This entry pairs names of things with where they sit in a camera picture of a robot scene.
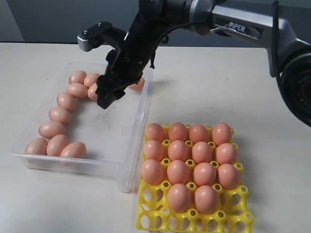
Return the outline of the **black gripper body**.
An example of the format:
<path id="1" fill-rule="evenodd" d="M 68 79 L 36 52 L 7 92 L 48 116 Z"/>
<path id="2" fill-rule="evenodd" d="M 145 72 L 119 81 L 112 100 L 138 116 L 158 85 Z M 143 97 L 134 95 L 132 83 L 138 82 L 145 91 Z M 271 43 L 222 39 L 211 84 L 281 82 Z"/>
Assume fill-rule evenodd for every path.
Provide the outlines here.
<path id="1" fill-rule="evenodd" d="M 169 28 L 170 25 L 162 22 L 134 21 L 116 55 L 110 58 L 105 75 L 124 80 L 126 84 L 138 81 Z"/>

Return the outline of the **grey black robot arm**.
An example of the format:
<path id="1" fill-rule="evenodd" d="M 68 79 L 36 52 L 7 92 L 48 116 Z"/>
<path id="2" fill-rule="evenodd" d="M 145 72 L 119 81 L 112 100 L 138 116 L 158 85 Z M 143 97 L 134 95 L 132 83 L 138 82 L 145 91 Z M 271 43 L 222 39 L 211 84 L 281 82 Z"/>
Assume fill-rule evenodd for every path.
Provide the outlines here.
<path id="1" fill-rule="evenodd" d="M 137 84 L 144 68 L 154 66 L 156 49 L 171 31 L 184 28 L 199 35 L 215 32 L 239 37 L 267 50 L 270 75 L 291 113 L 311 123 L 311 12 L 234 0 L 141 0 L 130 29 L 125 32 L 104 23 L 97 38 L 112 50 L 104 75 L 97 80 L 97 104 L 103 109 Z"/>

